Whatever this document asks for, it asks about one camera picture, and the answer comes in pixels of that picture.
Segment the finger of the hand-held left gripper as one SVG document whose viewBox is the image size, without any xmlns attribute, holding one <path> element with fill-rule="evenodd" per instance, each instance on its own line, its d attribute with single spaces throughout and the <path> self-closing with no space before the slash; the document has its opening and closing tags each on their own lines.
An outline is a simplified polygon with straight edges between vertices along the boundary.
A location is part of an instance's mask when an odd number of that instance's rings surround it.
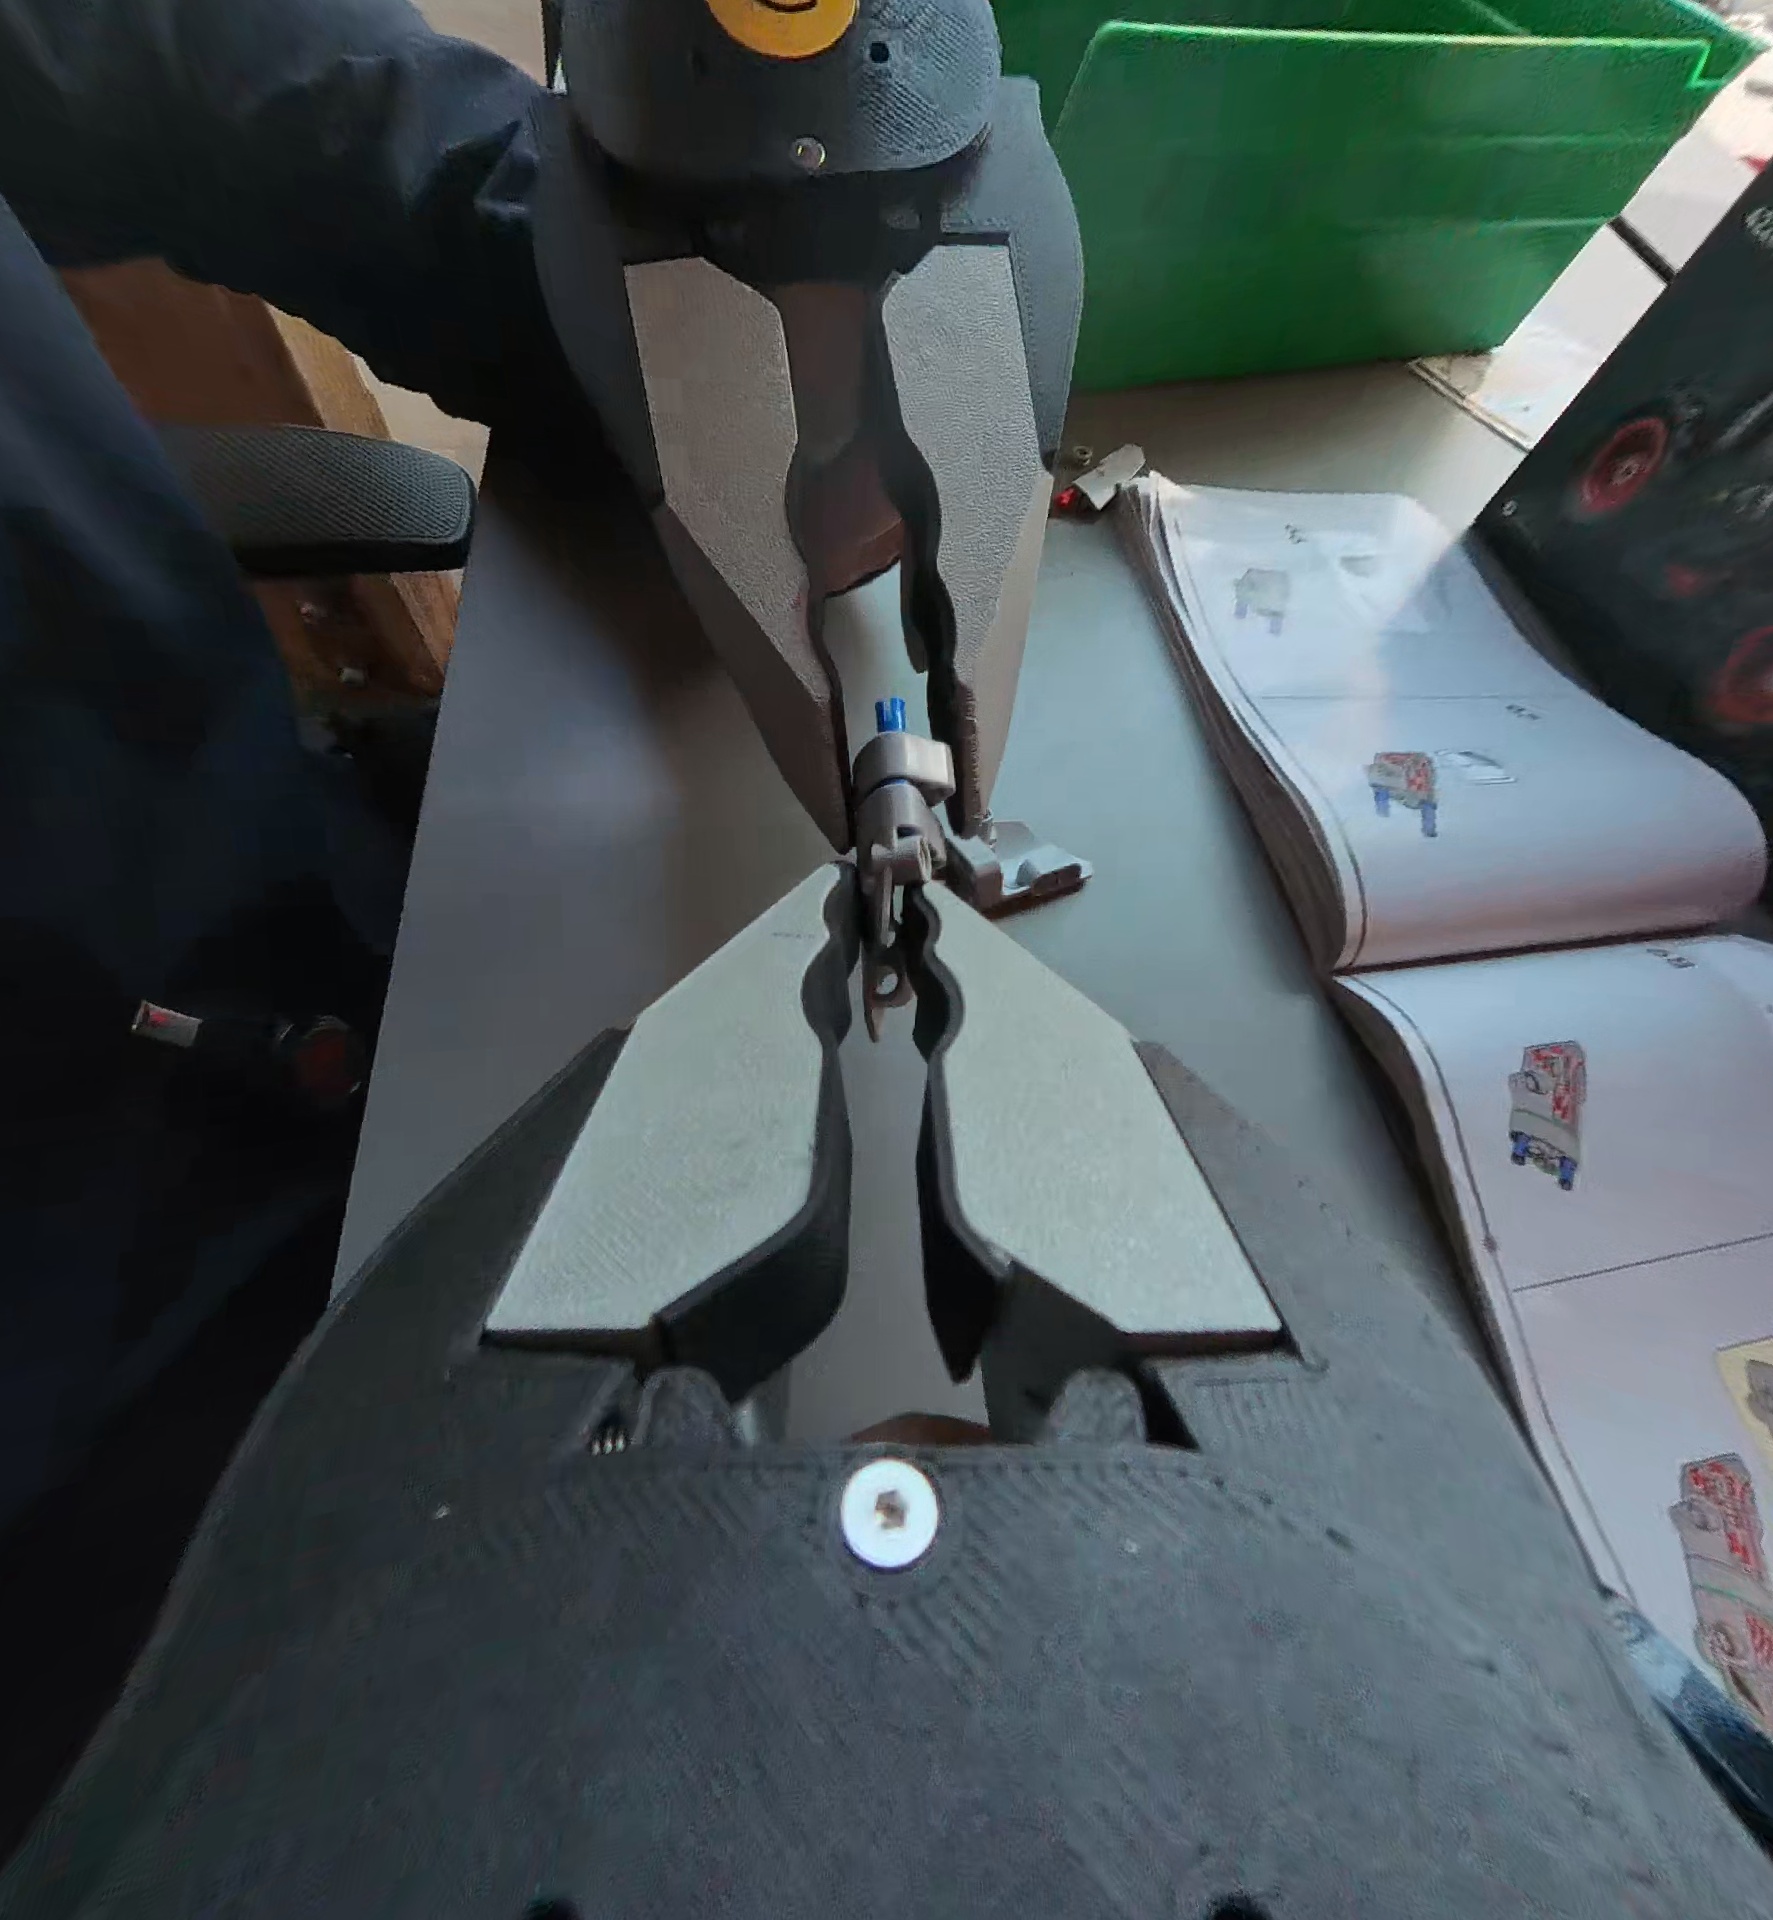
<svg viewBox="0 0 1773 1920">
<path fill-rule="evenodd" d="M 1004 244 L 928 253 L 883 303 L 900 422 L 928 481 L 915 584 L 938 592 L 926 642 L 929 728 L 954 756 L 957 820 L 996 810 L 1050 504 Z"/>
<path fill-rule="evenodd" d="M 778 307 L 699 255 L 628 266 L 625 293 L 673 574 L 781 779 L 851 852 L 844 706 L 788 514 L 799 419 Z"/>
</svg>

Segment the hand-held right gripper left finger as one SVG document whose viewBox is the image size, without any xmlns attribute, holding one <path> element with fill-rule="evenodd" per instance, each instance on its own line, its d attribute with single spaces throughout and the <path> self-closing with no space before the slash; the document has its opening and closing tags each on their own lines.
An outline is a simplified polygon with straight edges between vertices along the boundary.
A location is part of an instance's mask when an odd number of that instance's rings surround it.
<svg viewBox="0 0 1773 1920">
<path fill-rule="evenodd" d="M 761 1393 L 848 1284 L 857 876 L 828 862 L 625 1031 L 482 1338 Z"/>
</svg>

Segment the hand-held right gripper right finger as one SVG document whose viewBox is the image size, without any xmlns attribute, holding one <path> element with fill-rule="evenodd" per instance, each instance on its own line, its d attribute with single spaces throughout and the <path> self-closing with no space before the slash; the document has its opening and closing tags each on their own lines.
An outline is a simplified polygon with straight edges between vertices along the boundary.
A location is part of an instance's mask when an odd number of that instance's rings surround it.
<svg viewBox="0 0 1773 1920">
<path fill-rule="evenodd" d="M 1284 1353 L 1278 1308 L 1150 1067 L 1112 1012 L 963 899 L 906 908 L 923 1062 L 926 1312 L 1000 1441 L 1067 1382 Z"/>
</svg>

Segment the grey lego panel piece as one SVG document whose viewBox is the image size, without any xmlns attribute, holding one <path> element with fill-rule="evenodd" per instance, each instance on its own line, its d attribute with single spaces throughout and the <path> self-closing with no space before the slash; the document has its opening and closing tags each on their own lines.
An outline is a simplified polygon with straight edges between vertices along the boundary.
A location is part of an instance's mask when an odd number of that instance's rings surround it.
<svg viewBox="0 0 1773 1920">
<path fill-rule="evenodd" d="M 976 835 L 949 828 L 944 840 L 949 889 L 987 916 L 1063 899 L 1094 876 L 1087 857 L 1040 837 L 1020 818 L 988 818 Z"/>
</svg>

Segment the grey lego connector piece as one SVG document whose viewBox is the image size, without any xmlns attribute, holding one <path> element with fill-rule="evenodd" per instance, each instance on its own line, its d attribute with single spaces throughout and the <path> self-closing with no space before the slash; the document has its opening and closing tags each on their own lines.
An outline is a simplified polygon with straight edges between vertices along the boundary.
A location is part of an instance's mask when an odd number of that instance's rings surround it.
<svg viewBox="0 0 1773 1920">
<path fill-rule="evenodd" d="M 861 852 L 863 1012 L 875 1044 L 883 1039 L 889 1012 L 915 996 L 904 907 L 906 895 L 926 887 L 932 875 L 932 844 L 920 830 L 907 830 L 890 844 L 873 841 Z"/>
</svg>

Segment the grey lego beam blue pins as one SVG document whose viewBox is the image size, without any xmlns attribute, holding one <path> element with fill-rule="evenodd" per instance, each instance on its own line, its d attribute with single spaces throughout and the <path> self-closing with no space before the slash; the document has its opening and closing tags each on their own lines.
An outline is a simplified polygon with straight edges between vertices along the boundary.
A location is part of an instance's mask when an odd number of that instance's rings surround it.
<svg viewBox="0 0 1773 1920">
<path fill-rule="evenodd" d="M 869 734 L 852 761 L 852 850 L 912 848 L 913 841 L 944 850 L 947 806 L 957 792 L 952 752 L 928 737 L 907 712 L 907 700 L 884 695 L 873 706 Z"/>
</svg>

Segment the person's left forearm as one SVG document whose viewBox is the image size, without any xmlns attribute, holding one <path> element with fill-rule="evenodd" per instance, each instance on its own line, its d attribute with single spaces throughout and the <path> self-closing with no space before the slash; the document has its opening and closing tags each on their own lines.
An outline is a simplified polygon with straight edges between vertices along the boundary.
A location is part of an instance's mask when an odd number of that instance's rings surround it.
<svg viewBox="0 0 1773 1920">
<path fill-rule="evenodd" d="M 158 260 L 493 431 L 586 414 L 537 283 L 541 101 L 412 3 L 0 1 L 0 193 L 49 266 Z"/>
</svg>

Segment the grey lego piece red pin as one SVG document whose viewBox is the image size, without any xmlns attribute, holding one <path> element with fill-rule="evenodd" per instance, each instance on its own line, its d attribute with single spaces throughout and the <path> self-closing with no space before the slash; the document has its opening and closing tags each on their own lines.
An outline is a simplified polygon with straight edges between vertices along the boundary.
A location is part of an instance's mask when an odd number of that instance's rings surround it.
<svg viewBox="0 0 1773 1920">
<path fill-rule="evenodd" d="M 1118 445 L 1105 457 L 1082 464 L 1079 472 L 1057 483 L 1053 514 L 1073 521 L 1098 519 L 1113 504 L 1119 490 L 1145 469 L 1147 451 L 1142 445 Z"/>
</svg>

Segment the lego instruction booklet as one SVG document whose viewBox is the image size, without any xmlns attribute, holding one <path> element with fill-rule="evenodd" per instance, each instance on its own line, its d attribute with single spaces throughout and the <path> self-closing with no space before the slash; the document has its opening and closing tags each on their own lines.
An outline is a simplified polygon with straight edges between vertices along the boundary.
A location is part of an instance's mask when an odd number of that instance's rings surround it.
<svg viewBox="0 0 1773 1920">
<path fill-rule="evenodd" d="M 1758 814 L 1402 494 L 1145 473 L 1116 513 L 1593 1571 L 1773 1738 Z"/>
</svg>

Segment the black lego set box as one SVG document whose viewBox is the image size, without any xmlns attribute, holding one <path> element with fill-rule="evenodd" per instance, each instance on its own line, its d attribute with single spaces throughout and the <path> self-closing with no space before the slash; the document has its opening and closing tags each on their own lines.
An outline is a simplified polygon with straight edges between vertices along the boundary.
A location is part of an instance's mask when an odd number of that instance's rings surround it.
<svg viewBox="0 0 1773 1920">
<path fill-rule="evenodd" d="M 1608 705 L 1744 792 L 1773 915 L 1773 157 L 1476 530 Z"/>
</svg>

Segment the green plastic bin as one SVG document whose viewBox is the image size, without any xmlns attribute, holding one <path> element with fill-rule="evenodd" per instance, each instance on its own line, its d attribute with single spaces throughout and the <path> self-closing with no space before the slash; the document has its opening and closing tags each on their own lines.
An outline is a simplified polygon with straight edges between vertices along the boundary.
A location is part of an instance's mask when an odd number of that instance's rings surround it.
<svg viewBox="0 0 1773 1920">
<path fill-rule="evenodd" d="M 1079 394 L 1502 345 L 1763 42 L 1683 1 L 996 1 Z"/>
</svg>

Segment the brown wooden furniture panel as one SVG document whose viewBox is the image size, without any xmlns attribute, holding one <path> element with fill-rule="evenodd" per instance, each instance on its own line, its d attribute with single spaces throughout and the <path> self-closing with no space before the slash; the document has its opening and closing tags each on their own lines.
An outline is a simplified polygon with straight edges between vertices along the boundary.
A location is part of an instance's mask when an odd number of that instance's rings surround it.
<svg viewBox="0 0 1773 1920">
<path fill-rule="evenodd" d="M 61 269 L 57 280 L 153 422 L 392 438 L 357 359 L 263 301 L 191 281 L 159 262 Z M 252 592 L 302 696 L 375 705 L 442 693 L 458 574 L 266 581 Z"/>
</svg>

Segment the printed paper sheet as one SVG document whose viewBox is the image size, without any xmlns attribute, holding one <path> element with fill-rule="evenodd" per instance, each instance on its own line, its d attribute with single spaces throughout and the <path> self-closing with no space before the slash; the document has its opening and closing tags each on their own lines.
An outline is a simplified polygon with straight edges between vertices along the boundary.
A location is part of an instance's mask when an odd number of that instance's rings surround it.
<svg viewBox="0 0 1773 1920">
<path fill-rule="evenodd" d="M 1676 275 L 1641 231 L 1593 232 L 1497 347 L 1426 356 L 1406 370 L 1518 451 L 1542 438 Z"/>
</svg>

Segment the person in dark clothing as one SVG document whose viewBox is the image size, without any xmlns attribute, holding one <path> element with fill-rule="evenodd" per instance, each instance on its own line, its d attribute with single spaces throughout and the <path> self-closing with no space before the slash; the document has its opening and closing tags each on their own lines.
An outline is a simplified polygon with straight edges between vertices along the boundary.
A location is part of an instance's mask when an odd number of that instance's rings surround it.
<svg viewBox="0 0 1773 1920">
<path fill-rule="evenodd" d="M 316 1282 L 399 848 L 0 193 L 0 1580 L 228 1302 Z"/>
</svg>

